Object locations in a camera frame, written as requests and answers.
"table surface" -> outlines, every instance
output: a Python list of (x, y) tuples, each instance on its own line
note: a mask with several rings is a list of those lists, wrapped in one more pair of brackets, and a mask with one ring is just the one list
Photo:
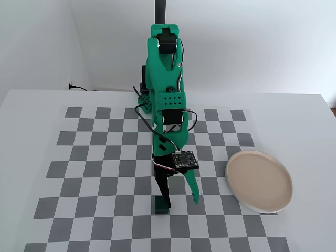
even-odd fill
[[(292, 201), (278, 214), (278, 228), (290, 251), (331, 251), (336, 234), (336, 118), (323, 98), (318, 94), (190, 91), (187, 99), (189, 108), (249, 110), (263, 150), (280, 160), (292, 177)], [(136, 100), (132, 92), (8, 93), (0, 107), (0, 251), (13, 251), (20, 222), (17, 216), (23, 214), (60, 108), (127, 107), (135, 106)]]

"black circuit board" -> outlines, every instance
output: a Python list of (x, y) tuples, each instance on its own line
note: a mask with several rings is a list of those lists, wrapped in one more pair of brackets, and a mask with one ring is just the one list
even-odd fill
[(198, 163), (192, 151), (182, 151), (181, 155), (172, 153), (176, 170), (198, 169)]

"checkered mat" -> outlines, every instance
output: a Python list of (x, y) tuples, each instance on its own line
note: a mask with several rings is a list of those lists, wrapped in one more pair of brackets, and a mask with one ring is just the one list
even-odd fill
[(152, 137), (134, 109), (68, 107), (24, 252), (289, 251), (277, 214), (240, 205), (225, 182), (228, 158), (255, 148), (246, 111), (194, 111), (183, 150), (199, 161), (199, 204), (178, 174), (169, 177), (169, 214), (155, 215)]

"beige plate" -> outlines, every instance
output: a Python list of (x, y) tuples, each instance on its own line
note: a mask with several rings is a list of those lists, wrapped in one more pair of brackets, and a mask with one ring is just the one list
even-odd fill
[(246, 207), (260, 213), (284, 209), (293, 194), (292, 179), (274, 157), (258, 151), (233, 155), (225, 169), (228, 187)]

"ventilation hole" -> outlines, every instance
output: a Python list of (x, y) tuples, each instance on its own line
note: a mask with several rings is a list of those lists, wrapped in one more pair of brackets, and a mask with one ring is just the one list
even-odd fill
[(165, 146), (163, 146), (162, 144), (159, 145), (160, 149), (165, 151), (167, 148)]
[(161, 137), (159, 137), (159, 140), (161, 141), (161, 142), (163, 142), (163, 143), (165, 143), (167, 140), (166, 139), (163, 139), (163, 138), (161, 138)]

